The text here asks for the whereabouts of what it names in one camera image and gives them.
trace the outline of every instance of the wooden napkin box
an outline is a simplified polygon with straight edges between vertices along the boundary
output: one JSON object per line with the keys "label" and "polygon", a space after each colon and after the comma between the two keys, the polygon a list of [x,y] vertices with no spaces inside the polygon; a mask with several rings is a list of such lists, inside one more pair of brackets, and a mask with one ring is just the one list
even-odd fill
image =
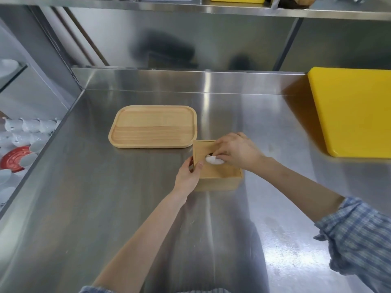
{"label": "wooden napkin box", "polygon": [[228,163],[210,164],[205,161],[206,155],[217,150],[215,140],[193,141],[194,166],[204,161],[201,176],[194,191],[228,191],[235,190],[243,180],[243,171]]}

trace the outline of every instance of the stainless steel countertop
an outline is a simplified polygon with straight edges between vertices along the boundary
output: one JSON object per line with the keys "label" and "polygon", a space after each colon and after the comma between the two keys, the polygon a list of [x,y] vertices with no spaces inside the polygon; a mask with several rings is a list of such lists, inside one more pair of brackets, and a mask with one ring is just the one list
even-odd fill
{"label": "stainless steel countertop", "polygon": [[[205,86],[215,86],[214,76],[205,75]],[[87,90],[0,220],[0,292],[77,292],[170,192],[192,148],[113,147],[108,132],[127,105],[191,106],[198,139],[243,131],[287,167],[390,215],[390,162],[323,154],[298,114],[297,107],[310,107],[295,102],[293,95]],[[356,277],[330,270],[327,243],[312,239],[317,232],[285,196],[247,172],[236,191],[189,196],[144,292],[259,292],[262,249],[271,293],[370,292]]]}
{"label": "stainless steel countertop", "polygon": [[199,12],[208,14],[241,14],[281,17],[335,18],[360,20],[391,20],[389,0],[317,0],[309,9],[276,9],[275,6],[249,3],[212,2],[148,2],[120,0],[0,0],[0,4],[61,6],[168,12]]}

